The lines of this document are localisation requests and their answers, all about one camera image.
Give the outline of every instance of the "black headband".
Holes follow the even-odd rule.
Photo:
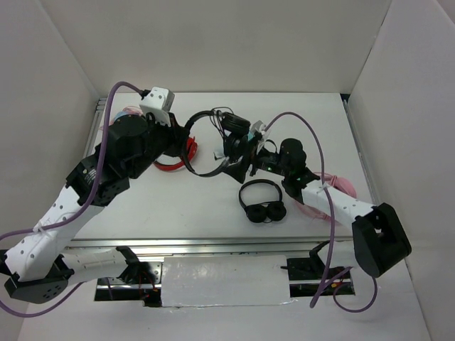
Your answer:
[[[266,179],[256,179],[256,180],[251,180],[251,181],[248,181],[247,183],[243,184],[243,186],[240,188],[239,190],[239,202],[240,202],[240,206],[242,206],[243,209],[245,209],[247,206],[245,205],[245,203],[243,202],[242,200],[242,191],[250,186],[250,185],[254,185],[256,183],[266,183],[268,185],[272,185],[273,187],[275,187],[278,191],[278,195],[279,195],[279,199],[278,201],[283,201],[283,192],[282,192],[282,189],[276,184],[274,183],[273,181],[271,180],[266,180]]]

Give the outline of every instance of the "pink object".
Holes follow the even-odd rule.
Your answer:
[[[325,181],[332,187],[336,188],[337,190],[349,195],[350,197],[357,197],[357,192],[352,183],[346,178],[340,178],[337,175],[327,174],[325,175]],[[295,202],[297,207],[306,215],[312,218],[317,219],[324,219],[330,220],[330,216],[317,210],[314,207],[308,205],[302,205],[300,202]]]

